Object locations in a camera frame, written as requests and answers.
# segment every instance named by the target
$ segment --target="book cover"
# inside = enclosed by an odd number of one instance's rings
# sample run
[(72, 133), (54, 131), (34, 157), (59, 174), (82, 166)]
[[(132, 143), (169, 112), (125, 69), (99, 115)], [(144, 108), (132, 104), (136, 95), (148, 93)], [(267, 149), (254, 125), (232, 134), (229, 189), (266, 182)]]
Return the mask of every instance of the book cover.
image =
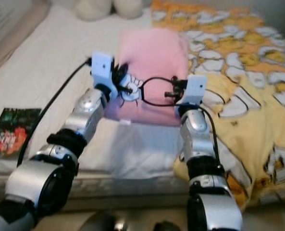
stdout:
[(0, 159), (17, 159), (41, 109), (4, 108), (0, 116)]

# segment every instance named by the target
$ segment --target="yellow blanket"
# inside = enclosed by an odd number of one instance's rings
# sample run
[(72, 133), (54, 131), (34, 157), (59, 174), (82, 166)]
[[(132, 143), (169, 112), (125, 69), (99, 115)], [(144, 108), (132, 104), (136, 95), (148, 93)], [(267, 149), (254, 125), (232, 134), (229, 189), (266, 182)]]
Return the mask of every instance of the yellow blanket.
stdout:
[[(152, 18), (185, 31), (189, 71), (208, 77), (203, 106), (238, 205), (285, 201), (285, 39), (248, 9), (155, 0)], [(182, 156), (174, 171), (188, 180)]]

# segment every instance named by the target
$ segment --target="wire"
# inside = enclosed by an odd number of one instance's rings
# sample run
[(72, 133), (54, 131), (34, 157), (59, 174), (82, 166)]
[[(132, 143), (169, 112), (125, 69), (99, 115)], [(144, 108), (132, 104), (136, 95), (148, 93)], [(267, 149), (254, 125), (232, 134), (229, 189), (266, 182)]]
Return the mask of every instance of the wire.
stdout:
[(211, 129), (213, 131), (213, 139), (214, 139), (214, 152), (215, 152), (215, 157), (218, 161), (218, 163), (220, 163), (220, 159), (219, 159), (219, 151), (218, 151), (218, 143), (217, 143), (217, 134), (216, 134), (216, 129), (215, 129), (215, 124), (214, 121), (211, 117), (211, 115), (209, 114), (209, 112), (207, 110), (205, 110), (203, 107), (199, 106), (199, 109), (201, 111), (203, 111), (207, 117), (209, 118), (210, 122), (211, 122)]
[(140, 86), (140, 88), (143, 88), (143, 86), (145, 84), (147, 84), (148, 82), (150, 82), (151, 80), (154, 80), (154, 79), (160, 79), (160, 80), (163, 80), (163, 81), (166, 81), (166, 82), (169, 82), (171, 84), (173, 84), (173, 81), (172, 80), (169, 80), (167, 78), (163, 78), (163, 77), (152, 77), (152, 78), (148, 78), (146, 81), (143, 82), (143, 84)]
[(50, 108), (50, 106), (54, 103), (54, 101), (56, 100), (56, 98), (60, 95), (60, 93), (63, 91), (63, 89), (66, 87), (66, 85), (70, 82), (70, 80), (74, 77), (74, 75), (84, 66), (84, 65), (90, 65), (91, 64), (91, 58), (88, 58), (85, 62), (83, 62), (78, 68), (76, 68), (71, 75), (66, 79), (66, 81), (62, 84), (62, 86), (59, 88), (59, 90), (55, 93), (55, 95), (51, 98), (51, 100), (47, 103), (47, 105), (45, 106), (45, 108), (41, 111), (41, 113), (39, 114), (36, 122), (34, 123), (33, 127), (31, 128), (30, 133), (28, 134), (26, 140), (23, 143), (23, 146), (21, 148), (21, 151), (19, 152), (18, 155), (18, 159), (17, 159), (17, 167), (19, 167), (24, 159), (24, 155), (28, 146), (28, 143), (30, 142), (33, 133), (35, 132), (37, 126), (39, 125), (39, 123), (41, 122), (43, 116), (45, 115), (45, 113), (48, 111), (48, 109)]

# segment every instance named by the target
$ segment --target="white fabric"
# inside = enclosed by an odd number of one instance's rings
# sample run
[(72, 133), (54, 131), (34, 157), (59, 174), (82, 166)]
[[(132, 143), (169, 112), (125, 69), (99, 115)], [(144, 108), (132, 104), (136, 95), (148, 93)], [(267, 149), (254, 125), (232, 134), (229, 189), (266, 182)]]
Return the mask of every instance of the white fabric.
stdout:
[[(117, 15), (83, 22), (72, 11), (54, 5), (48, 17), (0, 68), (0, 114), (4, 107), (44, 108), (46, 103), (93, 51), (116, 55), (122, 30), (151, 27), (150, 10), (136, 20)], [(76, 99), (92, 87), (89, 68), (82, 69), (57, 98), (39, 124), (30, 154), (58, 131)], [(102, 120), (97, 133), (79, 159), (80, 168), (111, 173), (113, 177), (144, 179), (172, 175), (177, 155), (178, 129), (126, 126)], [(0, 173), (16, 161), (0, 160)]]

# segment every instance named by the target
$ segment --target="pink towel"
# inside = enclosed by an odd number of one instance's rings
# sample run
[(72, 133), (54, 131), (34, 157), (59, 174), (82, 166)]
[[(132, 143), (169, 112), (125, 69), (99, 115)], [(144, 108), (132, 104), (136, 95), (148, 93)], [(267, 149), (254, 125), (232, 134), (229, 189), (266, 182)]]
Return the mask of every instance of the pink towel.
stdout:
[[(111, 102), (106, 110), (110, 119), (131, 120), (135, 123), (178, 126), (179, 118), (173, 107), (154, 107), (142, 102), (138, 87), (150, 77), (171, 79), (188, 75), (188, 41), (185, 35), (162, 28), (142, 29), (124, 32), (121, 38), (119, 64), (128, 63), (128, 76), (122, 84), (133, 93), (123, 92)], [(166, 91), (172, 92), (172, 85), (154, 80), (144, 87), (145, 98), (154, 103), (172, 103), (165, 98)]]

